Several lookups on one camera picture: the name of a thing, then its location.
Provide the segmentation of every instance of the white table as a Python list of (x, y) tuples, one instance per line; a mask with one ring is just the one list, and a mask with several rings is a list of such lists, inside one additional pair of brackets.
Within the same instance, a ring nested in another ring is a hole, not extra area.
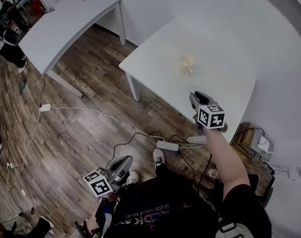
[(21, 7), (24, 9), (25, 3), (27, 3), (30, 0), (20, 0), (19, 3), (16, 5), (17, 9), (20, 9)]
[[(180, 73), (183, 55), (194, 57), (191, 76)], [(192, 122), (195, 111), (190, 92), (201, 91), (214, 98), (226, 112), (229, 128), (224, 137), (230, 142), (255, 85), (251, 66), (240, 55), (234, 56), (227, 43), (208, 38), (200, 28), (192, 29), (191, 22), (175, 19), (132, 52), (120, 68), (126, 72), (136, 101), (140, 82)]]
[(47, 74), (79, 97), (82, 93), (52, 71), (53, 66), (90, 26), (115, 9), (120, 42), (126, 44), (120, 0), (62, 0), (45, 14), (19, 46), (41, 74)]

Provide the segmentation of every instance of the power adapter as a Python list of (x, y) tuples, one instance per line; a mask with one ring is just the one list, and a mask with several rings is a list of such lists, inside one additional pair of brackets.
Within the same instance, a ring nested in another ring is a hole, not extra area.
[(45, 112), (45, 111), (50, 111), (51, 110), (51, 104), (44, 104), (41, 105), (41, 107), (39, 108), (40, 112)]
[(170, 142), (158, 140), (158, 142), (157, 142), (157, 148), (165, 149), (165, 150), (170, 150), (170, 151), (176, 151), (177, 152), (179, 150), (179, 145), (175, 144), (175, 143), (170, 143)]

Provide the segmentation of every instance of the power strip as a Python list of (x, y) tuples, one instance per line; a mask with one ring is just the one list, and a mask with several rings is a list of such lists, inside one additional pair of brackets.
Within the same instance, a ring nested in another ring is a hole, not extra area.
[(157, 148), (177, 152), (179, 150), (179, 145), (175, 144), (175, 143), (170, 143), (170, 142), (158, 140)]

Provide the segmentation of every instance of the table leg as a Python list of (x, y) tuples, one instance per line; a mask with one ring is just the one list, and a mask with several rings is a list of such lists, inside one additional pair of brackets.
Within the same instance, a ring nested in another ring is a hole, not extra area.
[(119, 27), (120, 43), (122, 45), (125, 45), (126, 44), (126, 35), (125, 35), (124, 24), (122, 22), (122, 16), (121, 16), (121, 10), (120, 10), (120, 3), (119, 2), (116, 4), (115, 14), (116, 14), (117, 25)]
[(136, 79), (134, 79), (132, 76), (130, 76), (130, 74), (128, 72), (126, 72), (126, 76), (127, 76), (128, 82), (129, 82), (131, 93), (132, 93), (135, 101), (138, 102), (140, 100), (138, 81)]
[(82, 93), (76, 90), (73, 86), (71, 86), (68, 82), (66, 82), (63, 78), (61, 78), (59, 75), (57, 75), (55, 72), (53, 72), (51, 69), (47, 72), (47, 75), (49, 75), (52, 79), (54, 79), (56, 82), (60, 83), (62, 86), (64, 86), (66, 89), (70, 90), (72, 93), (77, 95), (78, 97), (82, 97)]

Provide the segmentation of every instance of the white cable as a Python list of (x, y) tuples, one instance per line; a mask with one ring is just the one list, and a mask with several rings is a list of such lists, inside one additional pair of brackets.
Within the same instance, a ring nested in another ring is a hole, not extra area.
[(8, 164), (7, 164), (6, 202), (5, 202), (5, 207), (6, 207), (6, 217), (8, 217), (8, 208), (7, 208), (8, 179), (9, 179), (9, 167), (8, 167)]
[(196, 149), (196, 148), (200, 148), (202, 147), (204, 144), (201, 144), (199, 146), (195, 146), (195, 147), (179, 147), (178, 149)]
[(158, 136), (150, 136), (150, 135), (148, 135), (147, 133), (145, 133), (145, 132), (142, 132), (142, 131), (139, 131), (138, 129), (135, 129), (134, 127), (132, 127), (132, 126), (130, 126), (130, 125), (128, 125), (128, 124), (126, 124), (126, 123), (124, 123), (124, 122), (121, 122), (120, 120), (117, 120), (115, 117), (109, 116), (109, 115), (107, 115), (107, 114), (105, 114), (105, 113), (103, 113), (103, 112), (101, 112), (101, 111), (99, 111), (99, 110), (94, 110), (94, 109), (85, 109), (85, 108), (67, 108), (67, 107), (60, 107), (60, 108), (56, 108), (56, 107), (53, 107), (53, 106), (51, 106), (51, 108), (52, 108), (52, 109), (77, 109), (77, 110), (90, 110), (90, 111), (98, 112), (98, 113), (100, 113), (101, 115), (103, 115), (103, 116), (106, 116), (106, 117), (109, 117), (109, 118), (111, 118), (111, 119), (114, 119), (114, 120), (118, 121), (119, 123), (121, 123), (121, 124), (123, 124), (123, 125), (126, 125), (126, 126), (128, 126), (128, 127), (132, 128), (133, 130), (135, 130), (135, 131), (137, 131), (137, 132), (139, 132), (139, 133), (141, 133), (141, 134), (143, 134), (143, 135), (145, 135), (145, 136), (149, 136), (149, 137), (156, 137), (156, 138), (160, 138), (160, 139), (162, 139), (162, 140), (164, 140), (164, 141), (165, 141), (165, 139), (164, 139), (163, 137), (158, 137)]
[(32, 138), (31, 140), (29, 141), (28, 145), (27, 145), (27, 149), (26, 149), (26, 152), (25, 154), (23, 155), (23, 161), (22, 161), (22, 168), (20, 169), (20, 171), (16, 171), (18, 174), (21, 174), (23, 168), (25, 167), (25, 157), (26, 157), (26, 154), (28, 152), (28, 149), (29, 149), (29, 146), (30, 146), (30, 143), (32, 142), (32, 140), (34, 139), (35, 137), (35, 133), (36, 133), (36, 129), (38, 127), (38, 123), (39, 123), (39, 117), (40, 117), (40, 109), (39, 109), (39, 114), (38, 114), (38, 119), (37, 119), (37, 122), (36, 122), (36, 127), (35, 127), (35, 130), (33, 131), (33, 135), (32, 135)]

